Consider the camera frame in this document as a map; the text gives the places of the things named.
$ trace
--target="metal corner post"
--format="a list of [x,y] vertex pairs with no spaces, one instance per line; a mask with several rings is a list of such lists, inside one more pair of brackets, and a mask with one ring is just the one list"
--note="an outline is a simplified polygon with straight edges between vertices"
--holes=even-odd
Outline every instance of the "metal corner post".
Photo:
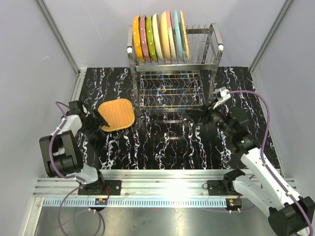
[[252,62],[251,66],[250,66],[250,72],[252,73],[255,70],[255,67],[257,66],[259,60],[261,59],[263,53],[265,52],[266,48],[268,47],[271,39],[273,38],[273,36],[275,35],[276,31],[278,30],[281,22],[283,21],[284,17],[286,16],[288,10],[290,9],[290,7],[292,6],[292,3],[294,2],[294,0],[285,0],[280,12],[278,13],[274,23],[272,24],[264,42],[262,43],[254,61]]
[[56,37],[63,53],[65,54],[65,56],[67,57],[72,69],[74,70],[75,74],[78,76],[80,73],[80,68],[78,67],[77,63],[75,62],[75,60],[73,59],[73,56],[71,55],[66,43],[64,42],[63,37],[61,36],[57,25],[47,7],[47,5],[45,4],[44,0],[36,0],[39,9],[41,10],[41,12],[43,13],[43,16],[45,17],[52,33],[54,34],[54,36]]

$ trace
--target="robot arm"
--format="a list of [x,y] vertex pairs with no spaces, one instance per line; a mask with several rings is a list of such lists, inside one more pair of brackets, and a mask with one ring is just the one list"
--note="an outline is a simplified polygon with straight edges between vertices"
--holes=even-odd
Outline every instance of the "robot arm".
[[[94,138],[96,131],[101,125],[108,126],[108,123],[97,111],[94,116],[87,111],[82,102],[72,101],[69,103],[70,110],[66,113],[66,123],[59,131],[53,142],[52,154],[57,169],[65,176],[76,176],[86,190],[92,190],[99,194],[105,189],[105,181],[99,170],[83,163],[80,149],[75,141],[75,135],[79,130],[85,131],[88,138]],[[39,145],[44,161],[45,171],[49,177],[57,177],[50,161],[49,144],[54,133],[42,137]]]
[[226,192],[236,192],[248,198],[267,217],[274,232],[279,236],[301,233],[308,225],[291,195],[301,205],[310,222],[313,220],[315,203],[310,197],[302,198],[276,171],[265,155],[261,160],[261,149],[247,131],[249,120],[246,111],[234,107],[228,114],[222,114],[216,108],[230,98],[228,90],[222,87],[215,91],[216,100],[206,104],[201,111],[188,111],[190,117],[200,124],[212,123],[218,127],[228,139],[228,148],[238,154],[241,161],[260,181],[260,188],[245,173],[236,169],[224,175],[223,186]]

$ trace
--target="blue plate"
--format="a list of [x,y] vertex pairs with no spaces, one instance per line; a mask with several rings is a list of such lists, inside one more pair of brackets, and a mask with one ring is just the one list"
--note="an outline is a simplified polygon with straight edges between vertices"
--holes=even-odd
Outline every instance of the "blue plate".
[[176,10],[174,11],[174,24],[175,24],[175,35],[176,35],[176,41],[177,41],[177,55],[179,56],[179,59],[181,61],[184,61],[180,25],[179,25],[178,15],[177,15]]

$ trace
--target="pink plate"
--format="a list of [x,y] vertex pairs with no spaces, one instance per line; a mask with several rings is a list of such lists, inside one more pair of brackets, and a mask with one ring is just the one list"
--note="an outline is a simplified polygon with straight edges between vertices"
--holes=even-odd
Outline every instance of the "pink plate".
[[147,43],[147,36],[146,36],[146,20],[147,20],[146,15],[143,15],[140,18],[140,23],[139,23],[139,27],[140,27],[140,41],[141,41],[141,49],[142,49],[142,54],[143,54],[144,59],[146,61],[150,61],[151,62],[149,48],[148,48],[148,43]]

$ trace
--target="wire grid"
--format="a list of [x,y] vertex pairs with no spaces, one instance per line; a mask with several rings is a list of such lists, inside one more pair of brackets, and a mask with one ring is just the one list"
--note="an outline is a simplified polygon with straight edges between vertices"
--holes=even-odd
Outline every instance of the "wire grid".
[[[173,39],[175,43],[175,49],[176,53],[178,53],[177,50],[177,37],[175,34],[175,30],[173,30]],[[190,52],[190,58],[187,57],[186,54],[182,53],[182,58],[184,60],[180,60],[179,55],[177,54],[176,60],[172,57],[172,51],[171,53],[171,60],[158,60],[151,62],[144,61],[141,62],[139,58],[137,58],[135,51],[134,51],[134,66],[141,66],[141,65],[171,65],[171,64],[215,64],[217,63],[217,55],[214,47],[214,42],[212,41],[212,38],[209,36],[209,28],[195,28],[192,26],[192,28],[187,28],[187,40],[189,45],[189,52]]]
[[205,97],[199,71],[140,73],[141,110],[185,110],[200,107]]

